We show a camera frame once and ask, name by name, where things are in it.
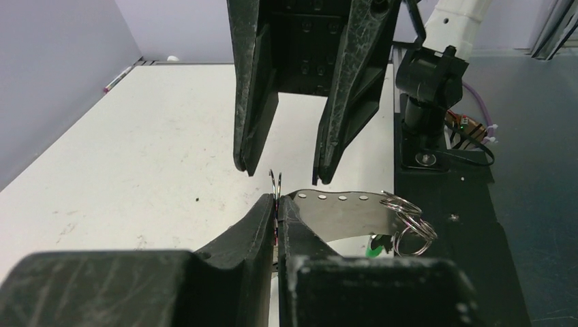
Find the black mounting plate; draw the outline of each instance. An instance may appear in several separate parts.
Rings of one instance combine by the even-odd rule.
[[[438,233],[439,239],[423,256],[450,259],[467,274],[488,326],[530,326],[506,234],[489,195],[490,169],[456,161],[451,161],[447,172],[405,168],[401,164],[403,108],[394,115],[395,194],[419,206],[423,219]],[[481,151],[452,151],[486,160]]]

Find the screw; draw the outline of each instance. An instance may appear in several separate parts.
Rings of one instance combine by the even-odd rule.
[[[324,66],[317,67],[317,74],[319,74],[319,76],[325,75],[325,67]]]
[[[304,63],[301,65],[301,73],[307,75],[309,73],[309,65]]]
[[[314,0],[313,1],[313,9],[321,10],[323,8],[323,0]]]
[[[311,31],[311,22],[308,20],[304,20],[301,23],[301,27],[303,28],[304,32],[309,33]]]
[[[287,7],[287,9],[291,9],[293,6],[295,6],[296,2],[297,0],[287,0],[285,1],[285,7]]]
[[[336,34],[337,31],[339,30],[339,24],[337,24],[336,22],[330,22],[328,29],[329,29],[329,33]]]

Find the wire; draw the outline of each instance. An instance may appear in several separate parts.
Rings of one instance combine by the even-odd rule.
[[[478,107],[480,108],[482,115],[484,116],[484,119],[486,120],[486,126],[492,126],[493,125],[493,121],[491,120],[491,117],[489,115],[489,111],[486,107],[486,103],[484,102],[484,100],[482,99],[482,96],[480,95],[480,93],[478,93],[476,91],[476,89],[474,89],[471,85],[469,85],[468,83],[462,81],[461,82],[463,87],[468,90],[468,92],[470,92],[470,94],[472,94],[474,96],[474,99],[476,100],[476,103],[478,104]],[[493,137],[493,133],[494,133],[494,128],[487,128],[487,137],[488,138],[492,138]]]
[[[486,155],[488,155],[488,157],[491,158],[491,161],[488,162],[481,162],[481,161],[475,161],[475,160],[471,160],[470,158],[466,158],[466,157],[462,157],[461,155],[456,155],[454,153],[451,152],[447,152],[447,151],[441,151],[441,150],[431,150],[431,149],[423,149],[424,152],[430,152],[433,154],[437,154],[437,155],[443,155],[446,157],[450,157],[452,159],[455,159],[457,161],[461,161],[465,164],[468,165],[472,165],[472,166],[478,166],[478,167],[489,167],[491,165],[493,165],[494,161],[496,160],[496,157],[494,157],[493,153],[491,152],[490,149],[488,149],[484,144],[480,143],[478,140],[474,139],[472,136],[470,136],[469,134],[465,133],[464,131],[460,130],[459,128],[455,128],[452,125],[450,125],[450,123],[446,122],[446,126],[453,132],[455,132],[456,134],[459,134],[459,136],[461,137],[461,139],[466,139],[468,141],[470,141],[470,143],[479,148],[480,150],[482,150]]]

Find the gray wall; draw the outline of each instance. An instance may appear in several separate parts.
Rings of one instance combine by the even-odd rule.
[[[534,30],[543,24],[543,12],[552,0],[494,0],[482,24],[479,49],[530,48]],[[226,0],[117,0],[131,32],[149,60],[175,55],[182,61],[232,61]],[[437,0],[419,3],[427,20]],[[395,39],[411,41],[414,31],[405,6]]]
[[[139,57],[115,0],[0,1],[0,190]]]

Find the table surface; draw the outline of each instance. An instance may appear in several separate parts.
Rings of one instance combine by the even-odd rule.
[[[500,126],[490,192],[535,326],[578,320],[576,67],[577,57],[483,56],[464,76]],[[393,189],[392,71],[379,113],[320,189]],[[271,192],[269,168],[284,173],[284,193],[310,188],[324,99],[279,97],[249,178],[232,162],[232,66],[137,67],[0,192],[0,279],[34,251],[198,249]],[[467,93],[453,110],[481,118]],[[361,254],[364,242],[337,250]]]
[[[392,71],[380,111],[318,189],[393,190]],[[269,168],[283,173],[284,193],[315,188],[325,98],[279,95],[250,178],[232,160],[234,94],[232,65],[136,67],[0,193],[0,280],[36,251],[198,249],[271,193]],[[362,255],[366,244],[335,246]]]

